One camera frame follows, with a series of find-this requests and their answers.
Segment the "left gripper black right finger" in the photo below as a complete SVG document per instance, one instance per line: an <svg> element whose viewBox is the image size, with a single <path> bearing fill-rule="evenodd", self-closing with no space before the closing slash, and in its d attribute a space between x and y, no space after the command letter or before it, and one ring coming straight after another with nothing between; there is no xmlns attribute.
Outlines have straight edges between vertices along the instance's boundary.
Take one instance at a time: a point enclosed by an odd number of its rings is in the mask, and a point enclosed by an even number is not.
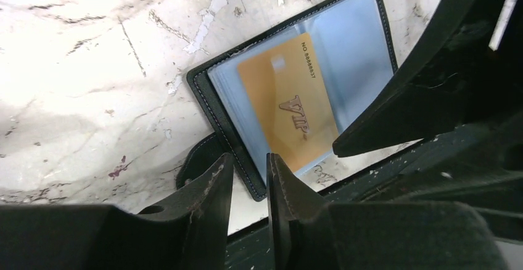
<svg viewBox="0 0 523 270"><path fill-rule="evenodd" d="M266 157L276 269L508 269L484 219L452 202L329 202Z"/></svg>

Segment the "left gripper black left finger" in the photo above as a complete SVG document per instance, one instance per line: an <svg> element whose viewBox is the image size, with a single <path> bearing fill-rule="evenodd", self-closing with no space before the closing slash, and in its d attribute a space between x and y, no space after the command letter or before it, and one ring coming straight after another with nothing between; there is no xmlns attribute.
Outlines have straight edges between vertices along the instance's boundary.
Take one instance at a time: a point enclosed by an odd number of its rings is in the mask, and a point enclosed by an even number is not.
<svg viewBox="0 0 523 270"><path fill-rule="evenodd" d="M2 205L2 269L223 269L233 157L143 214L113 205Z"/></svg>

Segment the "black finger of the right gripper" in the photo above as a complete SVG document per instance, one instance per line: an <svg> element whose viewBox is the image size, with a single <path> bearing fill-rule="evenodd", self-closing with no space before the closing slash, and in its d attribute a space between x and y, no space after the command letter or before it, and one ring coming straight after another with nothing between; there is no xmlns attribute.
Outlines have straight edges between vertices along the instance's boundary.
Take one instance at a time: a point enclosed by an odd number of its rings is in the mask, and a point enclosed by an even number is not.
<svg viewBox="0 0 523 270"><path fill-rule="evenodd" d="M440 0L374 102L334 141L339 157L447 133L522 107L522 1L497 51L505 0Z"/></svg>

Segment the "black leather card holder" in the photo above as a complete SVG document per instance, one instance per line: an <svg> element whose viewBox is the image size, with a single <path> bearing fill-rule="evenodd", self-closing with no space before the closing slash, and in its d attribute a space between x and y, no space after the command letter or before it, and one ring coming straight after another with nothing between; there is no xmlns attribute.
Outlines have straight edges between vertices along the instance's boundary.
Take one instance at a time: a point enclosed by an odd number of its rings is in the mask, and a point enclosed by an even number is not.
<svg viewBox="0 0 523 270"><path fill-rule="evenodd" d="M302 33L310 34L319 55L311 67L324 75L339 132L371 105L398 68L384 0L325 0L193 68L186 79L213 134L191 150L177 187L194 166L230 153L252 198L266 197L270 148L237 66Z"/></svg>

